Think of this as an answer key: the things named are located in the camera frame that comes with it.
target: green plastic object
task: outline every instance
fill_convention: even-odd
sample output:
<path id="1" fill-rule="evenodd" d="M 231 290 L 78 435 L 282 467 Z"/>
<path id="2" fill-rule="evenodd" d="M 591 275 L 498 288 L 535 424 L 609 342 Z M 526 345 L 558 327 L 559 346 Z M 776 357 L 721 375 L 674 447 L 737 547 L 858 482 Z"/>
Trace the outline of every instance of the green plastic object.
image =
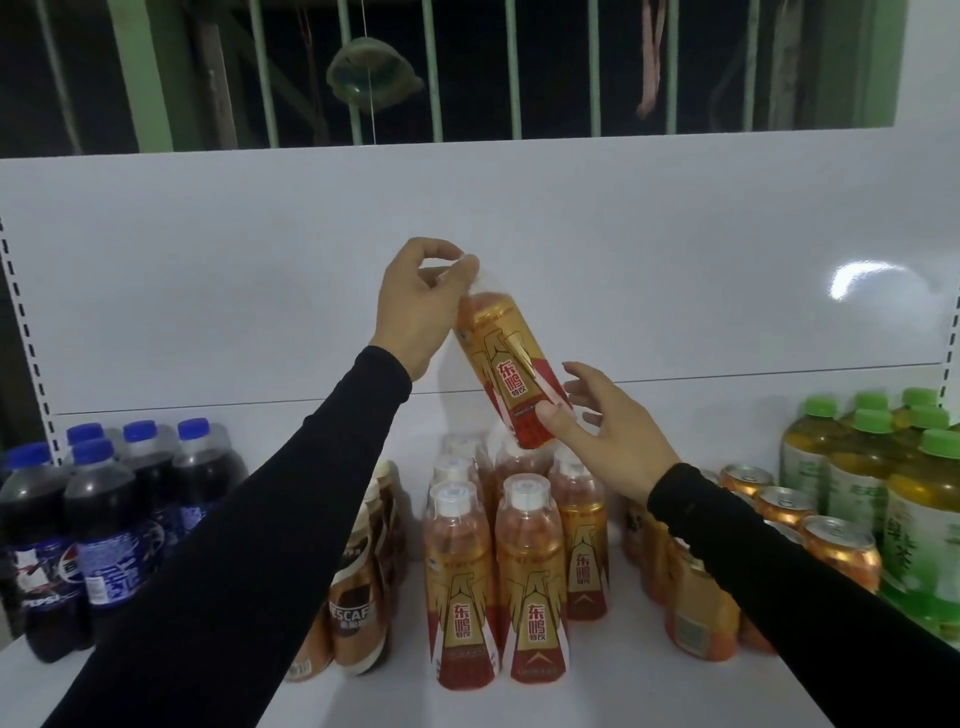
<path id="1" fill-rule="evenodd" d="M 894 416 L 885 409 L 858 409 L 853 413 L 853 429 L 885 435 L 894 431 Z"/>

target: green bottle cap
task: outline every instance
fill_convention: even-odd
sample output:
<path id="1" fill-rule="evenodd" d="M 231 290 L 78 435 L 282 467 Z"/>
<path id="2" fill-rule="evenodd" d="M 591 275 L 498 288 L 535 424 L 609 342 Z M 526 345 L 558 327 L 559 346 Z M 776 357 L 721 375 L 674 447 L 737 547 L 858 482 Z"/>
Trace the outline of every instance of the green bottle cap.
<path id="1" fill-rule="evenodd" d="M 885 409 L 858 409 L 853 413 L 853 429 L 884 435 L 894 431 L 894 416 Z"/>
<path id="2" fill-rule="evenodd" d="M 836 417 L 837 400 L 830 395 L 813 395 L 804 401 L 804 414 L 810 417 Z"/>
<path id="3" fill-rule="evenodd" d="M 904 407 L 930 406 L 937 403 L 937 390 L 926 387 L 907 387 L 901 395 Z"/>
<path id="4" fill-rule="evenodd" d="M 950 415 L 943 407 L 918 404 L 910 407 L 910 426 L 917 429 L 947 429 Z"/>
<path id="5" fill-rule="evenodd" d="M 960 460 L 960 432 L 948 429 L 929 429 L 920 441 L 920 452 L 936 457 Z"/>

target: hand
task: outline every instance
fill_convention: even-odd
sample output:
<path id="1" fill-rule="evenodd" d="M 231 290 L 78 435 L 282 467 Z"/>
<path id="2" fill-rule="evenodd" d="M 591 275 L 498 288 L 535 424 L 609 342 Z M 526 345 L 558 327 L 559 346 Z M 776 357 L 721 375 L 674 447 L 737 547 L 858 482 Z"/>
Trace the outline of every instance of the hand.
<path id="1" fill-rule="evenodd" d="M 657 423 L 603 372 L 586 364 L 564 362 L 577 378 L 564 389 L 570 402 L 593 410 L 584 421 L 600 428 L 591 435 L 573 416 L 544 400 L 537 416 L 550 432 L 576 453 L 587 469 L 623 496 L 645 504 L 657 482 L 680 462 Z"/>
<path id="2" fill-rule="evenodd" d="M 428 257 L 456 260 L 440 268 L 421 268 Z M 412 237 L 387 266 L 376 304 L 376 330 L 370 343 L 390 352 L 411 381 L 426 374 L 457 320 L 457 307 L 480 270 L 476 255 L 447 240 Z M 440 276 L 446 273 L 443 280 Z"/>

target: white bottle cap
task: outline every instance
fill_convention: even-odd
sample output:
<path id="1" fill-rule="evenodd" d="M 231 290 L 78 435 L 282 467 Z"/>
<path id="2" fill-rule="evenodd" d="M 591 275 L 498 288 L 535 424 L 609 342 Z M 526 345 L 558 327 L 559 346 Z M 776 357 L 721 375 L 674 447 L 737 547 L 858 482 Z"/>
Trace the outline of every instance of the white bottle cap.
<path id="1" fill-rule="evenodd" d="M 539 511 L 550 504 L 550 481 L 542 475 L 511 475 L 503 483 L 504 498 L 518 511 Z"/>

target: green metal bar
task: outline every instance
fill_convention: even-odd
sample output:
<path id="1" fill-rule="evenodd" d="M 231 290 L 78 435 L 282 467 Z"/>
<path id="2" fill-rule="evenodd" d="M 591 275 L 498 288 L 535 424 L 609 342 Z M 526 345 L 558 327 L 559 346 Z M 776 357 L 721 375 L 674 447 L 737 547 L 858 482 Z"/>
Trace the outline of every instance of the green metal bar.
<path id="1" fill-rule="evenodd" d="M 507 69 L 510 73 L 510 126 L 514 139 L 523 138 L 520 124 L 520 72 L 516 59 L 516 0 L 506 0 Z"/>
<path id="2" fill-rule="evenodd" d="M 270 66 L 267 63 L 267 38 L 263 33 L 263 12 L 260 0 L 250 0 L 250 24 L 253 28 L 253 47 L 256 49 L 256 71 L 260 77 L 260 94 L 263 96 L 263 117 L 267 122 L 267 137 L 270 146 L 280 146 L 280 137 L 276 132 L 276 113 L 274 112 L 274 90 L 270 85 Z"/>
<path id="3" fill-rule="evenodd" d="M 677 67 L 680 51 L 680 0 L 666 11 L 666 132 L 677 133 Z"/>
<path id="4" fill-rule="evenodd" d="M 423 34 L 426 45 L 426 75 L 430 86 L 430 118 L 433 121 L 433 140 L 444 140 L 444 121 L 440 106 L 440 79 L 437 75 L 437 39 L 433 32 L 433 0 L 423 0 Z"/>
<path id="5" fill-rule="evenodd" d="M 760 0 L 750 0 L 747 10 L 747 60 L 743 77 L 743 131 L 754 130 L 756 98 L 756 47 L 760 37 Z"/>
<path id="6" fill-rule="evenodd" d="M 600 133 L 600 10 L 598 0 L 587 0 L 587 33 L 590 65 L 590 136 Z"/>

